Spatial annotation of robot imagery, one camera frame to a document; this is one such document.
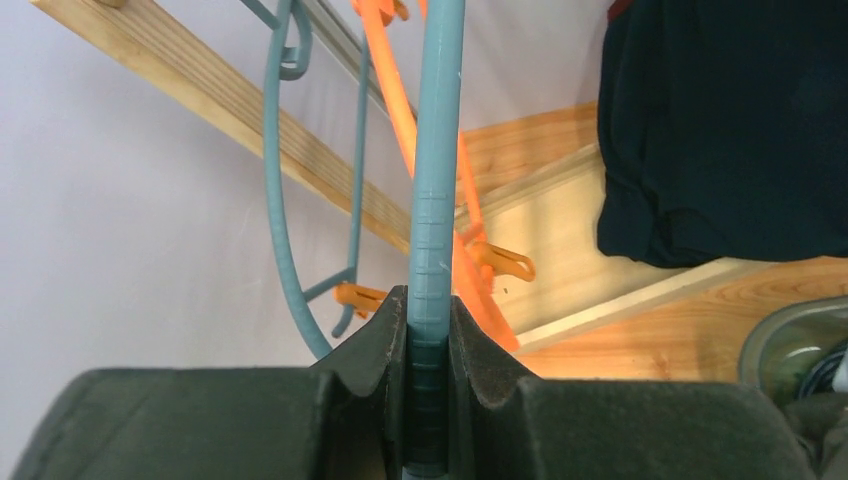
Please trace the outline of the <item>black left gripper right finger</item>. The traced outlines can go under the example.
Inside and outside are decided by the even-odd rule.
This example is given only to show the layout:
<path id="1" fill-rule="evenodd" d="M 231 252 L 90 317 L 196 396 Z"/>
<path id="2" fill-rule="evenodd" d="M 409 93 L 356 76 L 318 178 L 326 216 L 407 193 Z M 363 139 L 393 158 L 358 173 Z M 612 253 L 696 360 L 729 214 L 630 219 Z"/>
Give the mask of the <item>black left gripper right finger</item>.
<path id="1" fill-rule="evenodd" d="M 811 479 L 779 410 L 738 384 L 551 380 L 451 306 L 452 479 Z"/>

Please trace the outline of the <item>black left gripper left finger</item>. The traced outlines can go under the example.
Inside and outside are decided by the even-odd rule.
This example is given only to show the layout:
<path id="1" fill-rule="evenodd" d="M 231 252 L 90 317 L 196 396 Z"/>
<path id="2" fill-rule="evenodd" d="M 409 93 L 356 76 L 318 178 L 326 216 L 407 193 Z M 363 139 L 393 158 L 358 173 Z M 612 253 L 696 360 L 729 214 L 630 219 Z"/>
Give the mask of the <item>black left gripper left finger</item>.
<path id="1" fill-rule="evenodd" d="M 16 479 L 397 479 L 406 297 L 310 367 L 84 372 Z"/>

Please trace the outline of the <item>orange hanger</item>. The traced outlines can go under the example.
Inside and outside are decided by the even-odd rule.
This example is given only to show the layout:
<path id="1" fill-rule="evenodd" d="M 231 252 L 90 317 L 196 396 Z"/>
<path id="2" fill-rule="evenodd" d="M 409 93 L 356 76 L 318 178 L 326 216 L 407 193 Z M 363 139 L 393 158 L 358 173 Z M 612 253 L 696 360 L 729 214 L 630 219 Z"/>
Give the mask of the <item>orange hanger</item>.
<path id="1" fill-rule="evenodd" d="M 443 321 L 428 320 L 435 306 L 426 290 L 455 293 L 476 325 L 508 352 L 519 341 L 493 299 L 498 276 L 523 281 L 536 277 L 527 256 L 498 247 L 487 237 L 471 162 L 459 125 L 465 4 L 422 1 L 425 20 L 420 94 L 412 112 L 398 71 L 387 28 L 405 20 L 401 1 L 356 1 L 378 85 L 402 157 L 414 182 L 411 227 L 410 285 L 416 293 L 413 330 L 432 337 L 445 330 Z"/>

